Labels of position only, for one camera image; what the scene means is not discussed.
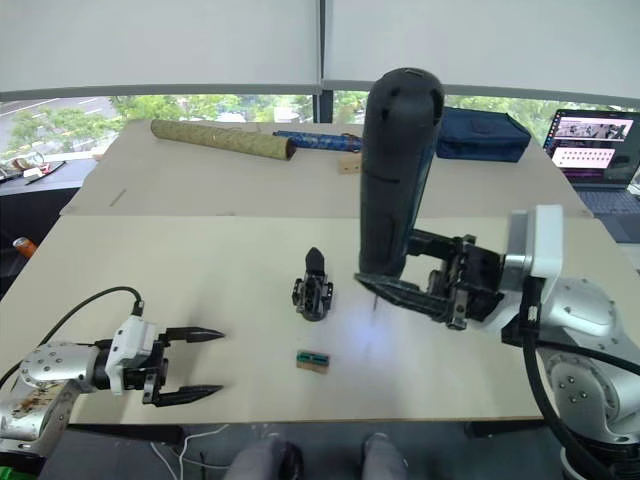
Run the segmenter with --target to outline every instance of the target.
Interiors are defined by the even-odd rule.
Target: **laptop screen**
[[[640,165],[640,114],[558,110],[544,149],[574,185],[626,188]]]

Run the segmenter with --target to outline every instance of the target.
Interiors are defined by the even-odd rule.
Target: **laptop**
[[[618,243],[640,243],[640,113],[558,110],[544,149]]]

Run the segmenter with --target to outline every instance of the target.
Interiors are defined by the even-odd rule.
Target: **wooden table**
[[[223,124],[362,134],[361,125]],[[338,173],[344,152],[299,149],[291,161],[157,139],[150,122],[130,123],[107,150],[65,215],[238,215],[358,218],[360,176]],[[499,217],[560,204],[590,218],[566,178],[535,140],[518,163],[434,158],[421,217]]]
[[[507,218],[421,219],[418,227],[472,233],[504,251]],[[597,282],[616,301],[640,343],[640,278],[593,219],[568,218],[564,275]],[[168,349],[167,389],[223,384],[189,406],[143,406],[141,392],[83,396],[72,421],[188,424],[316,420],[460,420],[538,417],[519,349],[498,335],[447,330],[393,307],[353,280],[358,221],[242,217],[67,215],[53,228],[0,303],[0,366],[24,358],[87,296],[131,285],[145,318],[200,325],[227,338]],[[328,317],[295,313],[291,290],[304,256],[318,247],[335,284]],[[405,278],[424,285],[435,262],[410,259]],[[56,336],[91,342],[113,336],[131,298],[114,294],[82,310]],[[327,375],[297,369],[298,349],[331,355]]]

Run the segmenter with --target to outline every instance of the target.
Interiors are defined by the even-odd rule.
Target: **wooden block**
[[[342,155],[338,160],[338,171],[346,175],[348,173],[360,173],[362,166],[362,155],[359,153],[350,153]]]
[[[326,374],[329,369],[329,355],[308,350],[298,350],[296,367]]]

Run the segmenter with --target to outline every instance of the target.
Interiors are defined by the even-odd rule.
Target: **floor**
[[[187,427],[188,433],[218,425]],[[359,478],[360,445],[372,432],[389,435],[409,463],[410,479],[428,480],[561,480],[559,445],[546,428],[469,438],[466,424],[455,422],[296,423],[232,425],[215,436],[194,439],[186,457],[228,465],[255,439],[278,432],[298,445],[305,459],[306,480]],[[173,471],[178,463],[168,446],[159,445]],[[224,470],[186,465],[185,479],[216,480]],[[148,442],[65,432],[46,464],[41,480],[171,480]]]

